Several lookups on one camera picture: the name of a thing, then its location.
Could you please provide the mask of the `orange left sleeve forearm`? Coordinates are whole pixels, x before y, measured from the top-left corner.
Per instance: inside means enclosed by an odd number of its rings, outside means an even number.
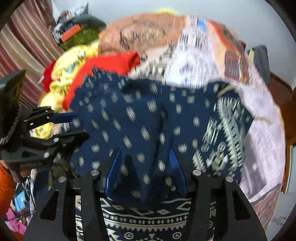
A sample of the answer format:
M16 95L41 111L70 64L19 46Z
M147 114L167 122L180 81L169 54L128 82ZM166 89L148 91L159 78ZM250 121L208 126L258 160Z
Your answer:
M0 205L1 205L1 218L6 217L6 213L10 209L11 199L14 196L16 183L10 171L1 160L1 186L0 186Z

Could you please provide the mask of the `person's left hand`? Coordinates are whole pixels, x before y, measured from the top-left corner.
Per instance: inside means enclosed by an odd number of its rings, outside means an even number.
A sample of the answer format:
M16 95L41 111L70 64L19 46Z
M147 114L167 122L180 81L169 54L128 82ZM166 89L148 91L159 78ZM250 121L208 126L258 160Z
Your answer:
M10 170L9 167L7 166L7 164L3 160L1 160L1 165L12 175L13 180L16 183L23 183L23 182L25 182L25 179L31 173L31 170L29 170L29 169L24 169L24 170L21 170L21 171L13 171L13 170Z

